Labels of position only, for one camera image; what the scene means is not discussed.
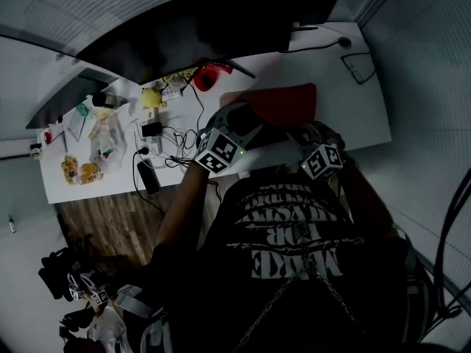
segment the white desk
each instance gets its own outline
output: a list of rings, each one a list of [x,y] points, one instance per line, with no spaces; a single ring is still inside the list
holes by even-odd
[[[347,150],[389,142],[391,132],[378,78],[374,75],[365,84],[357,85],[340,60],[342,55],[369,51],[356,24],[331,23],[323,25],[318,30],[295,32],[292,35],[290,49],[322,46],[341,36],[351,39],[351,49],[345,50],[340,46],[333,46],[323,50],[292,54],[259,54],[235,59],[237,63],[253,72],[257,78],[251,79],[238,71],[234,71],[231,75],[222,72],[217,83],[208,92],[202,93],[196,89],[205,106],[200,119],[200,128],[204,127],[212,114],[219,109],[219,98],[224,93],[248,89],[280,88],[312,82],[317,86],[316,120],[324,122],[339,132],[347,144]],[[109,90],[111,93],[134,101],[138,101],[141,94],[140,86],[125,79],[115,81]],[[130,122],[136,119],[143,120],[146,117],[146,111],[142,110],[141,104],[138,103],[137,106],[133,115],[129,114],[127,105],[120,107],[119,120],[122,129],[125,129],[127,150],[121,169],[105,174],[98,182],[89,185],[67,185],[60,167],[65,155],[63,142],[58,139],[50,146],[43,146],[40,166],[50,204],[134,191],[132,155],[136,150],[133,133],[136,131],[136,125]],[[181,130],[196,129],[196,119],[200,112],[201,107],[191,88],[185,89],[183,98],[170,101],[167,108],[159,109],[165,125]],[[71,114],[64,117],[64,126],[68,125],[70,117]],[[87,118],[80,142],[76,142],[70,133],[66,132],[68,153],[77,158],[79,165],[89,162],[91,150],[88,134],[94,123],[93,119]],[[163,140],[163,149],[168,154],[174,154],[176,150],[167,140]],[[149,158],[153,165],[163,164],[163,160],[156,156],[151,155]],[[245,152],[233,167],[221,172],[218,176],[281,163],[292,163],[299,159],[300,155],[293,144],[278,143]],[[179,167],[158,169],[156,174],[162,187],[178,184],[183,178]],[[138,188],[143,190],[144,186],[140,177],[136,176],[136,178]]]

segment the black backpack strap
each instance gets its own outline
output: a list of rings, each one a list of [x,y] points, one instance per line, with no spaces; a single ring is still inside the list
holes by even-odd
[[[133,350],[141,353],[155,352],[159,349],[165,353],[172,353],[173,348],[170,337],[169,318],[163,311],[163,307],[156,309],[141,301],[139,295],[142,289],[137,286],[128,285],[124,291],[118,291],[115,305],[132,314],[135,327],[140,324],[141,328],[136,331],[128,331],[128,341]],[[129,316],[125,315],[125,323],[129,321]]]
[[[423,265],[417,259],[409,236],[398,225],[393,224],[393,228],[404,233],[407,243],[407,253],[404,260],[407,275],[407,310],[402,342],[414,343],[427,330],[431,311],[434,310],[430,298],[432,284]]]

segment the hand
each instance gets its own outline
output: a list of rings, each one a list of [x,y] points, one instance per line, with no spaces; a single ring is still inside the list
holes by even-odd
[[[338,134],[325,124],[321,123],[320,121],[314,121],[313,126],[318,131],[319,135],[322,137],[323,141],[327,145],[335,144],[337,146],[337,150],[339,151],[340,157],[343,160],[349,157],[345,151],[344,139],[341,137],[340,134]]]

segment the wooden floor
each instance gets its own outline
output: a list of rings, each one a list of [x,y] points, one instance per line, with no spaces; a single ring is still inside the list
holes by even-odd
[[[167,211],[176,189],[165,187],[147,198]],[[136,192],[62,203],[60,212],[74,248],[85,251],[95,262],[124,259],[121,264],[131,268],[150,261],[163,219],[162,213]]]

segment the computer monitor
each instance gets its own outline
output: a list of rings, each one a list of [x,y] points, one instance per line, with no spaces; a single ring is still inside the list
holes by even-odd
[[[124,22],[77,57],[139,85],[218,60],[287,50],[295,0],[172,0]]]

